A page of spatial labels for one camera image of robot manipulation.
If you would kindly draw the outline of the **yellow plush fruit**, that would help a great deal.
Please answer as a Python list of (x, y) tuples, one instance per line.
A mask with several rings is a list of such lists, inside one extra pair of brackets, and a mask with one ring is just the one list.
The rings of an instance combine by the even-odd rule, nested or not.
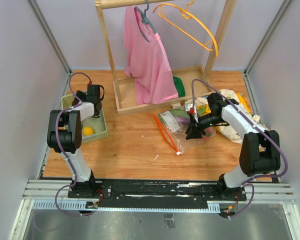
[(90, 135), (94, 135), (95, 131), (91, 126), (85, 126), (82, 129), (82, 133), (84, 136), (90, 136)]

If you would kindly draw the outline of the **clear zip top bag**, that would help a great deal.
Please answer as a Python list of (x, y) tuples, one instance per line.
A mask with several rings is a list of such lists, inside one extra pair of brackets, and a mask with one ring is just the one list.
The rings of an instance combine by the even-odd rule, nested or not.
[(152, 115), (155, 124), (167, 145), (178, 155), (182, 155), (188, 148), (200, 145), (213, 137), (186, 140), (188, 125), (178, 124), (170, 109)]

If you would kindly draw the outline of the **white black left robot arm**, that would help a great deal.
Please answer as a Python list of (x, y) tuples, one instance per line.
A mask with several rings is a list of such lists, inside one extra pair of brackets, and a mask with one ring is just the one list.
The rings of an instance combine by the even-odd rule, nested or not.
[(65, 160), (72, 174), (69, 198), (92, 198), (97, 193), (93, 171), (88, 167), (81, 150), (82, 121), (100, 116), (104, 87), (88, 84), (87, 91), (78, 91), (72, 105), (52, 110), (49, 115), (47, 145)]

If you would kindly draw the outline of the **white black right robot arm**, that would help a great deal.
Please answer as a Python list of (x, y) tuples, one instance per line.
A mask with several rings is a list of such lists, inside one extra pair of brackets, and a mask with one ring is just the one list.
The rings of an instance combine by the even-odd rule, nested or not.
[(194, 104), (186, 104), (185, 110), (190, 124), (185, 132), (186, 140), (201, 139), (206, 129), (222, 124), (231, 126), (242, 139), (238, 166), (222, 174), (214, 193), (222, 200), (228, 200), (242, 191), (242, 185), (254, 177), (276, 172), (281, 167), (278, 150), (279, 134), (259, 126), (233, 98), (224, 98), (220, 93), (207, 97), (210, 113), (198, 116)]

